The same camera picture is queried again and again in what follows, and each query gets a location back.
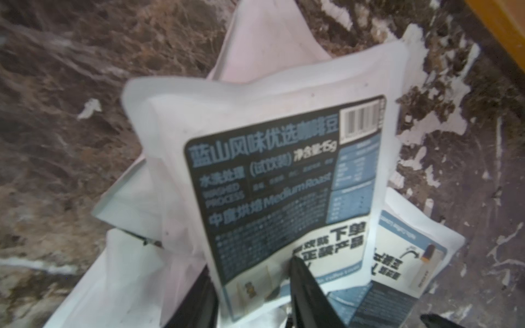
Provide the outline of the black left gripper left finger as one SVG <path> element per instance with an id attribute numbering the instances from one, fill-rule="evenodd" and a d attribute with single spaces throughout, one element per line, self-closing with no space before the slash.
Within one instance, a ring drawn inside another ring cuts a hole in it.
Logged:
<path id="1" fill-rule="evenodd" d="M 219 302 L 209 269 L 204 267 L 194 285 L 164 327 L 215 328 Z"/>

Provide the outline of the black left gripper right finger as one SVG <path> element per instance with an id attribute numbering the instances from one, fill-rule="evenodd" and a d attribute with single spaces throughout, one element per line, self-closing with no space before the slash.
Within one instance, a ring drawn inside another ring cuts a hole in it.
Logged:
<path id="1" fill-rule="evenodd" d="M 289 276 L 292 310 L 287 327 L 345 327 L 301 258 L 291 258 Z"/>

